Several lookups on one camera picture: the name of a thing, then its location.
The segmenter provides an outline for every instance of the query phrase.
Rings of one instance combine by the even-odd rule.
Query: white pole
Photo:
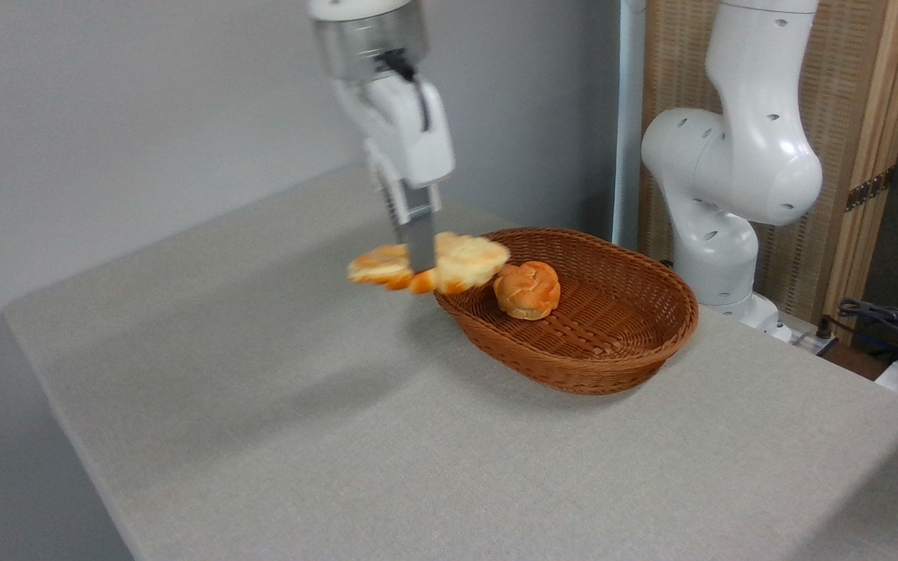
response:
[[[621,0],[619,11],[619,116],[616,124],[616,185],[612,241],[637,248],[639,143],[642,141],[642,64],[646,0]]]

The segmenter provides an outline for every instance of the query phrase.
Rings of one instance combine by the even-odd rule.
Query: white wall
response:
[[[446,196],[605,231],[605,4],[427,0]],[[357,159],[302,0],[0,0],[0,312]],[[128,558],[0,323],[0,559]]]

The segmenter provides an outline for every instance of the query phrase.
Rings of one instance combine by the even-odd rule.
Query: bread roll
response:
[[[353,283],[382,284],[392,291],[406,289],[415,295],[431,291],[456,295],[489,283],[508,258],[505,246],[487,238],[443,231],[435,235],[434,269],[414,274],[406,245],[381,245],[352,260],[348,279]]]
[[[538,260],[506,265],[494,281],[498,308],[516,319],[542,319],[560,303],[560,278]]]

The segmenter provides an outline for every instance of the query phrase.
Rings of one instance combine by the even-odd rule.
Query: basket rim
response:
[[[484,237],[491,237],[491,235],[509,235],[509,234],[521,234],[521,233],[536,233],[536,234],[546,234],[546,235],[566,235],[566,237],[571,238],[580,238],[583,241],[591,242],[592,244],[601,244],[605,245],[608,251],[619,252],[624,258],[637,260],[637,262],[642,263],[642,265],[648,267],[648,269],[652,269],[654,271],[659,271],[659,275],[665,280],[669,281],[669,283],[676,285],[677,288],[680,288],[681,294],[685,298],[685,305],[691,309],[691,313],[688,315],[688,321],[684,324],[683,327],[678,328],[677,332],[674,333],[673,337],[669,340],[664,341],[660,347],[649,349],[648,351],[641,352],[638,355],[631,356],[585,356],[585,358],[570,358],[570,356],[562,356],[562,355],[553,355],[549,352],[543,351],[541,348],[533,347],[533,345],[527,344],[526,341],[523,340],[514,340],[514,338],[510,338],[510,341],[513,341],[515,344],[521,345],[522,348],[526,349],[526,351],[530,351],[531,354],[542,356],[542,358],[548,358],[551,360],[570,360],[570,362],[591,362],[591,363],[606,363],[607,365],[619,365],[620,363],[630,363],[630,362],[639,362],[639,360],[648,360],[648,362],[663,362],[663,360],[667,360],[671,355],[676,354],[676,352],[680,351],[681,348],[691,339],[691,335],[695,334],[695,330],[698,329],[698,299],[695,297],[695,292],[691,290],[691,287],[688,287],[688,284],[684,282],[683,278],[678,276],[677,273],[674,273],[673,270],[669,269],[669,267],[664,266],[663,263],[659,262],[659,260],[649,258],[649,256],[642,255],[640,252],[631,251],[631,249],[623,248],[623,246],[613,244],[612,242],[607,241],[606,239],[598,238],[596,235],[590,235],[584,233],[584,231],[571,230],[570,228],[555,228],[555,227],[517,227],[517,228],[502,228],[502,230],[488,231],[488,233],[484,234]],[[483,287],[471,288],[470,291],[481,291],[486,290],[487,284],[483,285]],[[502,334],[501,331],[498,330],[493,324],[488,323],[485,319],[482,319],[480,316],[471,315],[471,313],[466,312],[456,302],[456,298],[449,297],[449,295],[442,295],[439,292],[435,292],[435,299],[442,306],[448,306],[448,308],[452,308],[454,315],[466,316],[467,319],[475,320],[475,322],[480,323],[481,326],[486,328],[486,330],[491,330],[493,333]]]

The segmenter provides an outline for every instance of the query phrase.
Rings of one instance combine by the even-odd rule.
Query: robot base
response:
[[[781,318],[778,316],[778,308],[769,299],[762,295],[752,292],[749,297],[742,299],[737,303],[729,305],[706,305],[706,308],[714,312],[722,313],[724,316],[730,316],[737,319],[739,323],[745,326],[751,326],[756,330],[783,340],[785,342],[792,341],[792,330],[789,330]]]

